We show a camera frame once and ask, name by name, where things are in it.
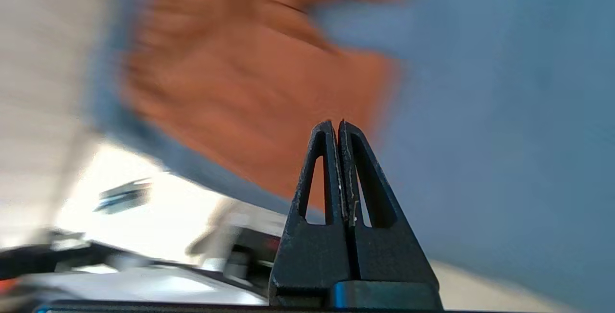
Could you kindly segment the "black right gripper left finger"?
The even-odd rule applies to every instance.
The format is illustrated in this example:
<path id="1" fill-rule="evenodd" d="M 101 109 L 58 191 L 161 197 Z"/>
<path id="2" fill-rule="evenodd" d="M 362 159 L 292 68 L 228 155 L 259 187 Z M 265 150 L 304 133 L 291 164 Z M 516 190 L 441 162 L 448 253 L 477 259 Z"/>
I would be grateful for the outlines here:
<path id="1" fill-rule="evenodd" d="M 325 223 L 306 219 L 318 158 L 323 160 Z M 332 287 L 351 275 L 346 244 L 343 184 L 335 131 L 314 127 L 269 282 L 271 306 L 327 306 Z"/>

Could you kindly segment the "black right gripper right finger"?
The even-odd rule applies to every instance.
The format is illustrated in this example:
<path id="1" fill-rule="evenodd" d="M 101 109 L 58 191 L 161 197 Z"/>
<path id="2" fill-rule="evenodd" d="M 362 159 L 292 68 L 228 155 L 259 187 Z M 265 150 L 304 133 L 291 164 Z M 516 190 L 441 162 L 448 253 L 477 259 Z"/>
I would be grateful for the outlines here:
<path id="1" fill-rule="evenodd" d="M 352 278 L 437 284 L 365 134 L 350 122 L 340 123 L 339 153 Z"/>

